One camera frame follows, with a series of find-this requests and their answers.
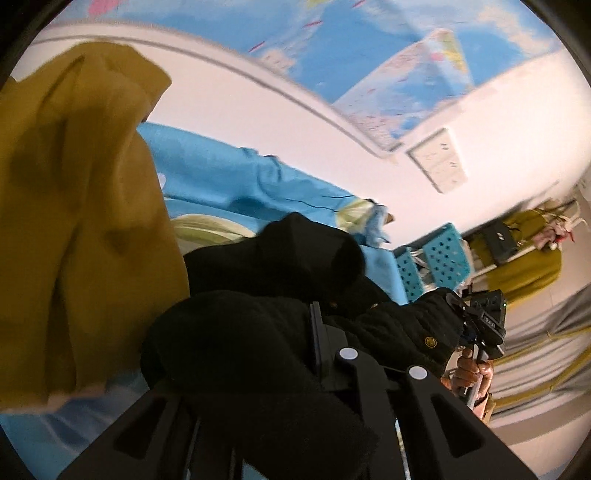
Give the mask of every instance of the black jacket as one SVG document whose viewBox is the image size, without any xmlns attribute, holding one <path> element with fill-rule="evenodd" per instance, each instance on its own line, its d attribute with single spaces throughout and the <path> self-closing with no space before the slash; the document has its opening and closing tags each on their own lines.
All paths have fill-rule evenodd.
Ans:
<svg viewBox="0 0 591 480">
<path fill-rule="evenodd" d="M 270 480 L 356 479 L 378 441 L 310 372 L 309 303 L 397 369 L 441 375 L 462 332 L 447 290 L 397 305 L 365 277 L 352 237 L 296 213 L 185 262 L 191 297 L 152 325 L 142 372 L 192 393 L 202 421 Z"/>
</svg>

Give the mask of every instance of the yellow jacket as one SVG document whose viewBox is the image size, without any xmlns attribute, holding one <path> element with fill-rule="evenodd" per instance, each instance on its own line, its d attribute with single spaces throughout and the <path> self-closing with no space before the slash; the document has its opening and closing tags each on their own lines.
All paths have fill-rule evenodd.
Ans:
<svg viewBox="0 0 591 480">
<path fill-rule="evenodd" d="M 523 246 L 547 224 L 544 216 L 535 210 L 514 213 L 503 223 L 511 228 L 511 235 Z M 491 253 L 482 235 L 475 235 L 470 247 L 476 251 L 485 267 L 492 265 Z M 487 273 L 488 289 L 502 290 L 507 303 L 514 304 L 555 281 L 560 275 L 561 265 L 560 250 L 533 250 Z"/>
<path fill-rule="evenodd" d="M 88 43 L 0 91 L 0 409 L 136 368 L 189 295 L 135 131 L 169 84 L 132 48 Z"/>
</svg>

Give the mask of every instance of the light switch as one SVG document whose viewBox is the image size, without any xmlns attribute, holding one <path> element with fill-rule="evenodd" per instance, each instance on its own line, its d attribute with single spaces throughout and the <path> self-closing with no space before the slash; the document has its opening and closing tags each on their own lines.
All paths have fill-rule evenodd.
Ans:
<svg viewBox="0 0 591 480">
<path fill-rule="evenodd" d="M 429 171 L 433 166 L 455 155 L 456 149 L 449 131 L 447 128 L 443 128 L 410 149 L 408 154 L 423 170 Z"/>
<path fill-rule="evenodd" d="M 434 183 L 438 183 L 453 177 L 458 171 L 462 171 L 462 165 L 457 155 L 453 154 L 453 156 L 428 169 L 426 173 Z"/>
<path fill-rule="evenodd" d="M 433 181 L 433 184 L 439 193 L 446 194 L 464 185 L 467 181 L 468 177 L 466 177 L 466 173 L 463 170 L 459 170 L 457 173 L 445 180 Z"/>
<path fill-rule="evenodd" d="M 452 136 L 446 128 L 428 137 L 407 153 L 440 193 L 450 193 L 467 182 L 467 175 Z"/>
</svg>

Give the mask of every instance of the blue crate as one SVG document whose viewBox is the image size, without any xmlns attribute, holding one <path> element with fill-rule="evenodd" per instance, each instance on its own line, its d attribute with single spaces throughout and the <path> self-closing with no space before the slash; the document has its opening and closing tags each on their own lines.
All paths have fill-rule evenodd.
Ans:
<svg viewBox="0 0 591 480">
<path fill-rule="evenodd" d="M 411 255 L 411 249 L 406 247 L 404 252 L 396 258 L 398 264 L 398 272 L 404 284 L 404 290 L 407 294 L 409 302 L 417 300 L 423 293 L 425 293 L 425 286 L 418 274 L 417 264 Z"/>
<path fill-rule="evenodd" d="M 438 287 L 452 290 L 470 276 L 470 264 L 462 248 L 462 236 L 448 223 L 423 246 L 427 265 Z"/>
</svg>

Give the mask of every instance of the world map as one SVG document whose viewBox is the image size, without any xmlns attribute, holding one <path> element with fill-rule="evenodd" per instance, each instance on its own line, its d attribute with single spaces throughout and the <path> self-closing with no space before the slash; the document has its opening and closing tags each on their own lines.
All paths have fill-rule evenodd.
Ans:
<svg viewBox="0 0 591 480">
<path fill-rule="evenodd" d="M 561 42 L 519 0 L 74 0 L 54 21 L 155 24 L 256 59 L 393 148 Z"/>
</svg>

